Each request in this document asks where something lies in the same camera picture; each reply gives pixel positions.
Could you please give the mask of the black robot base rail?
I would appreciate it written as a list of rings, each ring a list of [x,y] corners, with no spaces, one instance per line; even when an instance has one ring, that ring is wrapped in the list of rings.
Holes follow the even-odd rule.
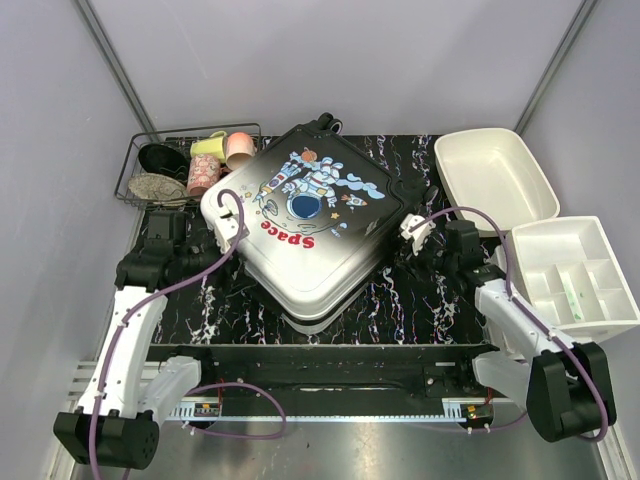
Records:
[[[495,397],[472,377],[470,355],[489,345],[153,345],[149,361],[202,354],[206,379],[265,390],[380,388],[424,397]]]

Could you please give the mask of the space astronaut kids suitcase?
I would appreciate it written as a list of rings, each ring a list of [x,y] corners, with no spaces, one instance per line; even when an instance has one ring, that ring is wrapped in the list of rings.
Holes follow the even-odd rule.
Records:
[[[400,225],[425,200],[340,136],[330,113],[293,127],[202,197],[214,220],[238,215],[234,242],[259,300],[306,335],[327,328],[397,250]]]

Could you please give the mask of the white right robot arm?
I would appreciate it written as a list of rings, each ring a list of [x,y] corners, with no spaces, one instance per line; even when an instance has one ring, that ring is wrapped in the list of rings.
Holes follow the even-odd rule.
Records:
[[[523,357],[515,360],[496,348],[473,354],[454,371],[457,390],[470,397],[486,388],[504,395],[548,442],[570,437],[602,441],[617,420],[604,350],[544,321],[516,290],[509,268],[483,263],[473,222],[456,220],[446,228],[443,266]]]

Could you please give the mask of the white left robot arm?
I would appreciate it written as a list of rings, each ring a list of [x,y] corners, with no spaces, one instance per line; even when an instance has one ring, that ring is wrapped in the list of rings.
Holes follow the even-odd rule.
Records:
[[[177,284],[218,259],[187,243],[186,213],[155,211],[145,235],[116,267],[114,306],[108,332],[88,385],[71,412],[58,413],[53,432],[71,457],[90,466],[127,472],[148,467],[160,427],[188,393],[215,386],[211,353],[179,346],[147,384],[142,374],[153,333]]]

